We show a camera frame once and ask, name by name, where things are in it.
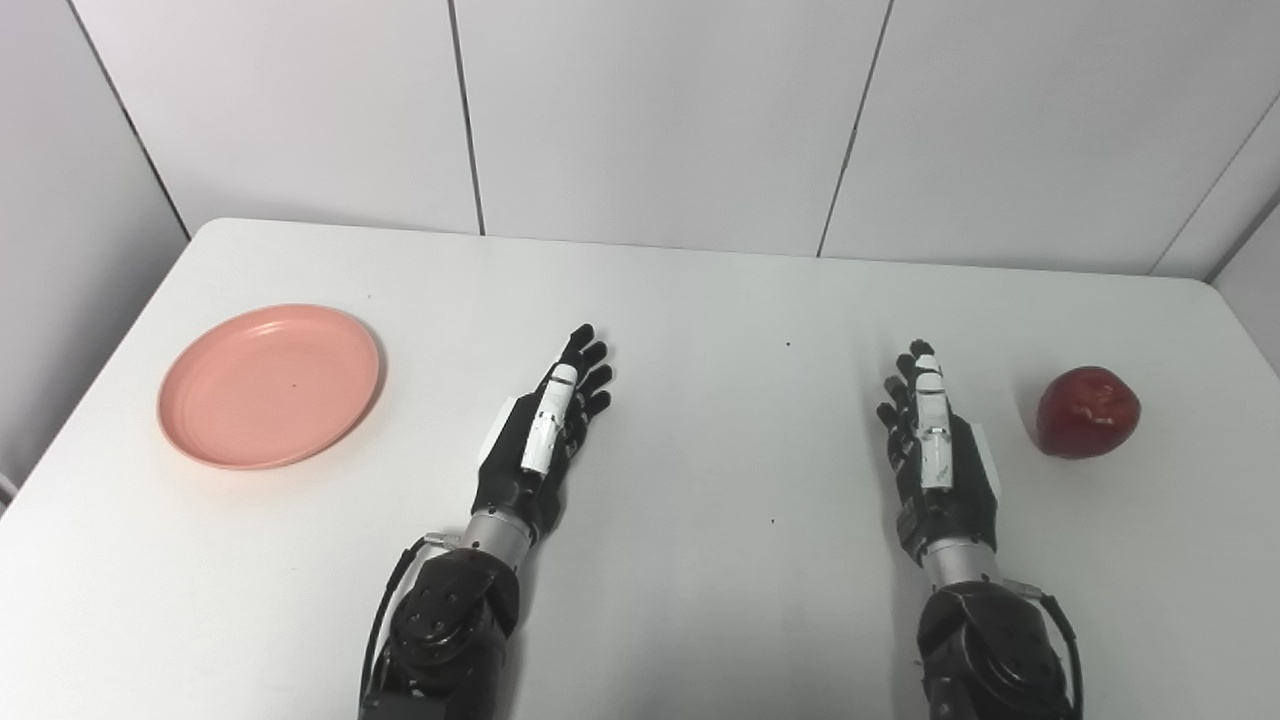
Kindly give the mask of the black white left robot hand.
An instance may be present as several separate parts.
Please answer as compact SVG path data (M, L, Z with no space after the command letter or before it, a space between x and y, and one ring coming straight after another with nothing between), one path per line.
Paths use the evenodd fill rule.
M580 325L535 389L513 401L480 462L474 512L518 520L532 544L556 529L570 464L611 406L608 351L593 324Z

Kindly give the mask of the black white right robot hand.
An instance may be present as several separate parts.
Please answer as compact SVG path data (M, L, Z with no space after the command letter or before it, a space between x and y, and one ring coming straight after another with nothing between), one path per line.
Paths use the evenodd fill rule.
M887 430L901 548L914 562L946 539L995 550L997 495L974 425L954 411L937 352L914 340L895 366L896 374L884 379L890 398L876 415Z

